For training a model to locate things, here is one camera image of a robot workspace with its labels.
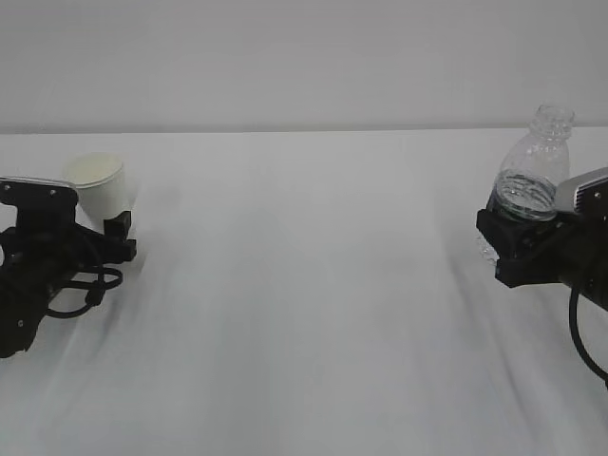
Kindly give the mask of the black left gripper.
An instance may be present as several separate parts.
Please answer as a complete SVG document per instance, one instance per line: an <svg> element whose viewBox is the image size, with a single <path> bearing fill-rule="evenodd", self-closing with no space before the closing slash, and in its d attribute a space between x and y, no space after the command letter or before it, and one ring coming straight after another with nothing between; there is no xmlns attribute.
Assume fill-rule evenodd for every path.
<svg viewBox="0 0 608 456"><path fill-rule="evenodd" d="M105 264L131 262L137 254L137 241L128 237L131 211L104 219L97 232L70 213L8 207L15 222L1 232L3 314L54 314L51 301L65 289L85 293L74 311L85 314L105 297Z"/></svg>

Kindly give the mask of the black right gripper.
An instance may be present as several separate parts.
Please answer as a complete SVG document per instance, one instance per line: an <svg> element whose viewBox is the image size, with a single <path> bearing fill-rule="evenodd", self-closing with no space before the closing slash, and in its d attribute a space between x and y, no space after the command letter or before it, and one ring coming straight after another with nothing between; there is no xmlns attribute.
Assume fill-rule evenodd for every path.
<svg viewBox="0 0 608 456"><path fill-rule="evenodd" d="M607 219L558 216L532 224L496 194L476 216L482 257L509 288L562 283L607 308Z"/></svg>

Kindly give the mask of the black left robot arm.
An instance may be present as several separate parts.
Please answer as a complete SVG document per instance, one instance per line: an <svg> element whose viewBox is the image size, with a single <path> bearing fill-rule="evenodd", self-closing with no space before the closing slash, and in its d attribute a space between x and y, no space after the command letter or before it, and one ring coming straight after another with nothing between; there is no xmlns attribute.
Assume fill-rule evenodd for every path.
<svg viewBox="0 0 608 456"><path fill-rule="evenodd" d="M118 264L132 261L128 210L97 232L75 221L75 210L42 211L16 205L14 224L1 232L1 356L27 351L46 317L79 317L120 286Z"/></svg>

